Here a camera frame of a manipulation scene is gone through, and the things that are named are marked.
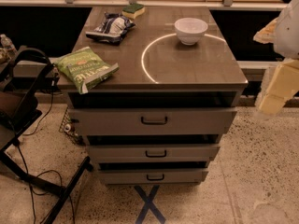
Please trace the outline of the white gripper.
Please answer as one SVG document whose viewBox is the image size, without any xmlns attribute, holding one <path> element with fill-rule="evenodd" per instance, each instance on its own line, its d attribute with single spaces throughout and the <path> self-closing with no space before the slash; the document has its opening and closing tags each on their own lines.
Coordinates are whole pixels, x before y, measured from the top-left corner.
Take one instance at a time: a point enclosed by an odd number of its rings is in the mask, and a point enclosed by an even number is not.
<svg viewBox="0 0 299 224">
<path fill-rule="evenodd" d="M 257 111 L 276 115 L 287 101 L 299 92 L 299 0 L 291 2 L 258 31 L 253 40 L 261 44 L 274 42 L 274 51 L 285 58 L 275 69 Z"/>
</svg>

